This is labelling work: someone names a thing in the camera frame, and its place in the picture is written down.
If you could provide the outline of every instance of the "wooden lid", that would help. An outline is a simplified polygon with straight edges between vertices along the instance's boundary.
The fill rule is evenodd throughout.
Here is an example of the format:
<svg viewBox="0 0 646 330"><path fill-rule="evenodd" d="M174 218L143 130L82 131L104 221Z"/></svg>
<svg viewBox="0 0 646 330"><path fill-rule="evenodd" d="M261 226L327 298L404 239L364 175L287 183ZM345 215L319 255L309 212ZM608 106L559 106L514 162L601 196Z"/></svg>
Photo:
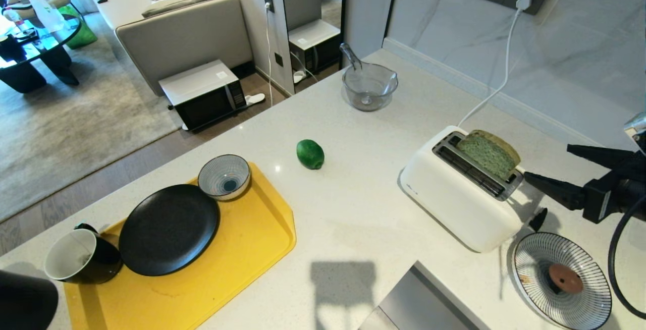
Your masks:
<svg viewBox="0 0 646 330"><path fill-rule="evenodd" d="M583 281L572 268L554 263L550 266L549 273L552 282L563 292L575 295L583 291Z"/></svg>

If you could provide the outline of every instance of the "black plate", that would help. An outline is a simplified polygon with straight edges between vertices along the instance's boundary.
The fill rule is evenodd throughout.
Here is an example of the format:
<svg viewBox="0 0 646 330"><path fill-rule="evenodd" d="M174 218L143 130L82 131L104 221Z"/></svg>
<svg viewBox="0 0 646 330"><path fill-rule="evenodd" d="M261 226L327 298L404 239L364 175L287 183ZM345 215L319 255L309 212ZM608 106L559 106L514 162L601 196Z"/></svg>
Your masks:
<svg viewBox="0 0 646 330"><path fill-rule="evenodd" d="M123 264L144 276L179 270L208 247L220 208L195 185L161 189L130 213L119 236Z"/></svg>

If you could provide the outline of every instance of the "small bowl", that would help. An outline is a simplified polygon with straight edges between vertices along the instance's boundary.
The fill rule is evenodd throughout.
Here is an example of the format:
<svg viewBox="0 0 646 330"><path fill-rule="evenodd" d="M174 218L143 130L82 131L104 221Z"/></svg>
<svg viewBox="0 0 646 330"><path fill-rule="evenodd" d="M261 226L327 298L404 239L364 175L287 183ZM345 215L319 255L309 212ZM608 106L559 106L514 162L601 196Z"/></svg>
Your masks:
<svg viewBox="0 0 646 330"><path fill-rule="evenodd" d="M251 171L245 159L222 155L207 162L200 170L198 186L208 196L225 201L240 196L251 182Z"/></svg>

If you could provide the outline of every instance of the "black coffee table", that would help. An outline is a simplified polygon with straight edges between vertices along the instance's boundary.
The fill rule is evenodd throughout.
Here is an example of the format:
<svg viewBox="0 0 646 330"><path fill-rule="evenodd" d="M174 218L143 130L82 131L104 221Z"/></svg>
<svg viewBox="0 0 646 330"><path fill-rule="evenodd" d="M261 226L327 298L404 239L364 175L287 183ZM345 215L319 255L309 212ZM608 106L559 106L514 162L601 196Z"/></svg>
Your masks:
<svg viewBox="0 0 646 330"><path fill-rule="evenodd" d="M41 73L32 66L31 61L41 61L53 74L65 84L78 85L79 81L70 70L72 59L63 47L81 29L81 21L72 15L63 15L66 26L59 31L50 33L44 27L25 22L34 27L38 38L22 45L19 53L11 57L0 57L0 80L19 93L29 93L47 84Z"/></svg>

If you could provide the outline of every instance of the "mirror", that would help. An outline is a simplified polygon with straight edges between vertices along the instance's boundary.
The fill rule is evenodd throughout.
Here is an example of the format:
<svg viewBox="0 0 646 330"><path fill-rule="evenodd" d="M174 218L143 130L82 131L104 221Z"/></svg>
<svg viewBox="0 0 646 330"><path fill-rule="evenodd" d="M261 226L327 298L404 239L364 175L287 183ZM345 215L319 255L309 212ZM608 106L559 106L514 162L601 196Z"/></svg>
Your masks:
<svg viewBox="0 0 646 330"><path fill-rule="evenodd" d="M344 0L284 0L294 92L339 70Z"/></svg>

